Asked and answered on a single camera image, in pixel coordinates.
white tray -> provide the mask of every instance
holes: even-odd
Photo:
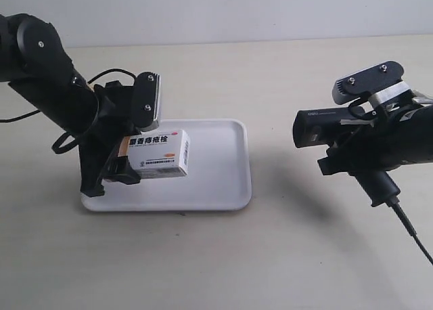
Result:
[[[184,129],[191,138],[188,176],[103,182],[105,195],[81,201],[91,211],[234,211],[251,199],[245,126],[232,119],[164,120],[158,131]]]

